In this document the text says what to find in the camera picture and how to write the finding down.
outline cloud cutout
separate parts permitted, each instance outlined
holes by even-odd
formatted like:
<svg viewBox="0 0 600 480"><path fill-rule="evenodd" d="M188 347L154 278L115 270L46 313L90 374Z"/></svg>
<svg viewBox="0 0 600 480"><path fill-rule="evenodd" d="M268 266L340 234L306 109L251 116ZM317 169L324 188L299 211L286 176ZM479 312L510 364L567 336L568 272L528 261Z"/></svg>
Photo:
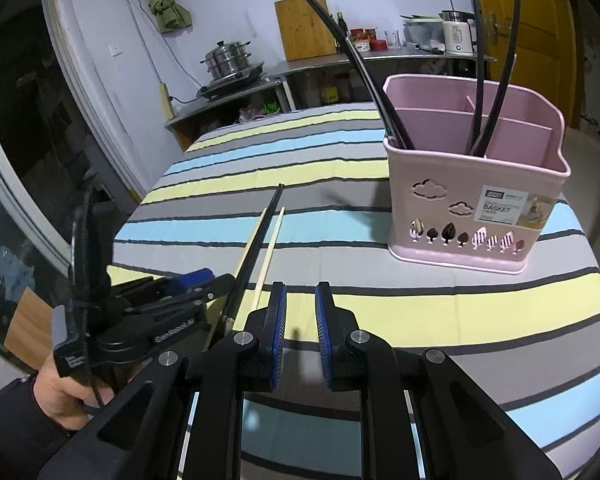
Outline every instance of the cloud cutout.
<svg viewBox="0 0 600 480"><path fill-rule="evenodd" d="M413 194L429 200L435 200L437 198L444 198L446 196L446 187L437 184L430 178L426 178L422 182L413 184L411 186Z"/></svg>
<svg viewBox="0 0 600 480"><path fill-rule="evenodd" d="M469 216L474 212L474 208L467 205L466 202L456 202L449 206L449 212L456 216Z"/></svg>

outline silver bolt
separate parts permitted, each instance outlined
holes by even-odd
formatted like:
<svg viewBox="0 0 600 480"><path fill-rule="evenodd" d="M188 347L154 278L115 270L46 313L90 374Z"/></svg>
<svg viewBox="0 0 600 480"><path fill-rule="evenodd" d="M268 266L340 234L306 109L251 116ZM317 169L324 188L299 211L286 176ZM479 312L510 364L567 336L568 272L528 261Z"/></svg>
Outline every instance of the silver bolt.
<svg viewBox="0 0 600 480"><path fill-rule="evenodd" d="M427 350L425 357L427 358L427 360L437 365L439 365L442 361L445 360L445 355L442 353L442 350L438 350L437 348Z"/></svg>
<svg viewBox="0 0 600 480"><path fill-rule="evenodd" d="M365 332L364 330L354 330L353 332L351 332L351 340L354 343L358 343L358 344L362 344L362 343L366 343L367 341L369 341L370 336L368 332Z"/></svg>
<svg viewBox="0 0 600 480"><path fill-rule="evenodd" d="M158 362L162 366L171 366L178 360L178 354L173 350L167 350L166 352L162 352L160 357L158 357Z"/></svg>
<svg viewBox="0 0 600 480"><path fill-rule="evenodd" d="M234 335L234 341L238 345L248 345L253 341L253 334L251 332L238 332Z"/></svg>

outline blue stripe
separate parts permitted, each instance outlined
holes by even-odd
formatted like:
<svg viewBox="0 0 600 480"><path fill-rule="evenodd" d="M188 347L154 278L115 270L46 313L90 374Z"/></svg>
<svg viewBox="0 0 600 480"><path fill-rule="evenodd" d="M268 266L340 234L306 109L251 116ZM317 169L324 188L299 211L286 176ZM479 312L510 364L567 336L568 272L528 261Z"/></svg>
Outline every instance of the blue stripe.
<svg viewBox="0 0 600 480"><path fill-rule="evenodd" d="M133 222L125 224L120 229L116 240L246 243L256 220L254 216ZM391 213L389 212L324 210L287 213L280 228L278 243L325 241L386 243L390 226ZM582 231L571 207L558 203L541 234L568 229Z"/></svg>
<svg viewBox="0 0 600 480"><path fill-rule="evenodd" d="M315 146L324 146L326 144L336 144L338 142L350 144L355 142L382 142L384 130L337 130L336 132L327 132L324 134L315 134L299 139L282 139L246 148L238 148L224 153L214 155L200 156L191 160L183 160L173 164L165 174L178 173L180 171L192 170L193 168L202 168L219 164L220 162L229 162L240 158L247 158L255 155L268 155L269 153L289 152L291 150L300 150L302 148L313 148Z"/></svg>
<svg viewBox="0 0 600 480"><path fill-rule="evenodd" d="M573 433L600 414L600 373L570 390L508 412L539 446ZM332 474L360 476L360 424L285 412L244 401L242 450L279 464ZM416 440L420 477L422 453ZM582 452L582 462L590 458Z"/></svg>

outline glass cup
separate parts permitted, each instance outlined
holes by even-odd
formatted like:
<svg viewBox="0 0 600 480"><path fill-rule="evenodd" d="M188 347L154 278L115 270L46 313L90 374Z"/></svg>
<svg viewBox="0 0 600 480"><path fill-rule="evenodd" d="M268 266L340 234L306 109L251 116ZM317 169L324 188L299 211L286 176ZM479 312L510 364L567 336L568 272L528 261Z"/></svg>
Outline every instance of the glass cup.
<svg viewBox="0 0 600 480"><path fill-rule="evenodd" d="M384 36L387 48L400 48L400 33L397 30L386 30Z"/></svg>

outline door handle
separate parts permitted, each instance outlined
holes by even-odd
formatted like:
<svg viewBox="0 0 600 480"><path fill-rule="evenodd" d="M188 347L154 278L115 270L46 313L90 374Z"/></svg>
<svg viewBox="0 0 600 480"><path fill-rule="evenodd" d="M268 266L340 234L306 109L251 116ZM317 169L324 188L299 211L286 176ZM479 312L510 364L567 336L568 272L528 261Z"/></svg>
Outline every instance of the door handle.
<svg viewBox="0 0 600 480"><path fill-rule="evenodd" d="M498 23L496 15L493 12L489 13L489 23L487 24L487 35L492 44L498 44L498 36L508 38L511 33L511 25Z"/></svg>

